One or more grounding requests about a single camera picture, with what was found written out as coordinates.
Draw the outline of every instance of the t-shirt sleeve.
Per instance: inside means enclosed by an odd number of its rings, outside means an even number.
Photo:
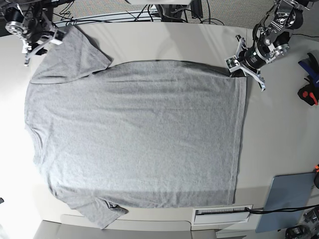
[[[76,27],[69,25],[61,45],[53,45],[34,73],[33,84],[57,84],[78,80],[105,70],[111,58],[95,48]]]
[[[63,195],[57,197],[65,202],[70,209],[79,211],[90,222],[96,224],[100,229],[105,228],[128,210],[93,196]]]

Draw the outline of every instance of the white vent grille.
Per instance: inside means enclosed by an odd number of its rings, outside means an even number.
[[[193,209],[192,226],[209,226],[246,223],[249,212],[245,208],[252,209],[253,205],[220,207],[220,208],[195,208]]]

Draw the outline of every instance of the gray t-shirt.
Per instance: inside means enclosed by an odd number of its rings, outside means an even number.
[[[30,81],[25,122],[51,193],[100,228],[127,213],[118,205],[232,204],[246,78],[189,62],[110,63],[70,27]]]

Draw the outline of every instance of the screw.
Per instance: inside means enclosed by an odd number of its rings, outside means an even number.
[[[265,39],[265,43],[266,43],[266,45],[268,45],[268,46],[269,46],[269,45],[271,44],[270,39],[269,39],[269,38],[266,38],[266,39]]]

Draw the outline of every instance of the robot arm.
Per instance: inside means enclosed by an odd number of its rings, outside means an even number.
[[[0,0],[0,11],[7,21],[5,28],[23,41],[25,65],[31,56],[46,52],[48,43],[61,44],[64,32],[54,27],[46,13],[48,8],[70,3],[74,0]],[[147,0],[126,0],[135,3],[148,3]],[[155,0],[153,4],[168,0]],[[251,75],[265,89],[260,68],[285,55],[289,49],[291,31],[303,24],[303,11],[318,0],[275,0],[273,7],[253,30],[253,46],[246,47],[245,39],[237,36],[239,45],[234,56],[227,58],[230,72],[242,70]],[[187,4],[191,0],[174,0],[174,3]],[[266,26],[266,20],[272,21]]]
[[[29,64],[33,55],[46,53],[49,43],[61,44],[64,32],[53,27],[46,15],[49,7],[71,2],[72,0],[8,0],[0,1],[0,11],[6,20],[6,30],[23,42],[24,65]]]
[[[247,48],[245,39],[237,36],[237,52],[226,59],[230,72],[242,70],[245,75],[251,75],[259,83],[262,91],[265,90],[260,68],[288,52],[291,32],[302,26],[304,9],[310,9],[310,5],[312,6],[315,1],[318,0],[275,0],[272,8],[254,27],[252,47]],[[265,22],[269,16],[273,19],[266,26]]]

